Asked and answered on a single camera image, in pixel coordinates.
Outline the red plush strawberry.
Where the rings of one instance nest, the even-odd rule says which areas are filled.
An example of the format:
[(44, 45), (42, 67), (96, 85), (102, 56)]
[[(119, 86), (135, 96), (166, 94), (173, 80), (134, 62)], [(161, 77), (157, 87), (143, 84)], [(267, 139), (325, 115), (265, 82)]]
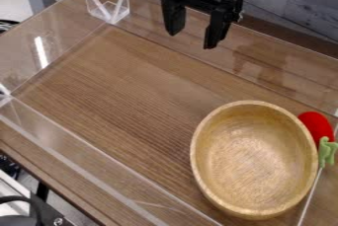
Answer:
[(298, 119), (312, 134), (318, 151), (320, 167), (325, 168), (328, 164), (336, 163), (336, 153), (338, 152), (338, 142), (330, 122), (318, 112), (302, 113)]

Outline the wooden bowl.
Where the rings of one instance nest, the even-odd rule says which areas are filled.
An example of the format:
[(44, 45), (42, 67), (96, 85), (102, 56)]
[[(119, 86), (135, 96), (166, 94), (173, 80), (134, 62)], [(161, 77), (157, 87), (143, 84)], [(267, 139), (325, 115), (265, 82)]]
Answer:
[(190, 166), (201, 192), (221, 211), (265, 220), (302, 202), (318, 154), (297, 116), (271, 103), (246, 100), (217, 108), (197, 126)]

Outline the black table leg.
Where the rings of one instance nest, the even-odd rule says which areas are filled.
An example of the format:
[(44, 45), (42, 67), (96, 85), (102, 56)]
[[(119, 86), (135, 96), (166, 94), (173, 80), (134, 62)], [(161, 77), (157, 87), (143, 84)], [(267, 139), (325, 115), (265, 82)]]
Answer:
[(39, 183), (38, 185), (36, 196), (40, 198), (42, 201), (48, 201), (50, 188), (44, 183)]

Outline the clear acrylic corner bracket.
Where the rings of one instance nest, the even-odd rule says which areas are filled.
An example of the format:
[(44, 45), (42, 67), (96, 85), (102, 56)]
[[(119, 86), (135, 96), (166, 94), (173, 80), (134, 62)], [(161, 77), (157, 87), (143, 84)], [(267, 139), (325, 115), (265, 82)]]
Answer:
[(99, 0), (84, 0), (88, 14), (110, 25), (117, 25), (130, 15), (130, 0), (118, 0), (117, 3)]

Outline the clear acrylic enclosure wall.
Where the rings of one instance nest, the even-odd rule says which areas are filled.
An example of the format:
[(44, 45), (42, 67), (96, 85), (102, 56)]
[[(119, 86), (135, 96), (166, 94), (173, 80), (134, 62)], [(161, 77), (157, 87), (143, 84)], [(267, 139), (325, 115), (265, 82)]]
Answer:
[(234, 27), (205, 49), (206, 16), (166, 33), (159, 0), (130, 0), (110, 25), (60, 0), (0, 36), (0, 152), (103, 226), (338, 226), (338, 157), (302, 202), (249, 220), (209, 201), (191, 172), (197, 126), (237, 101), (338, 133), (338, 59)]

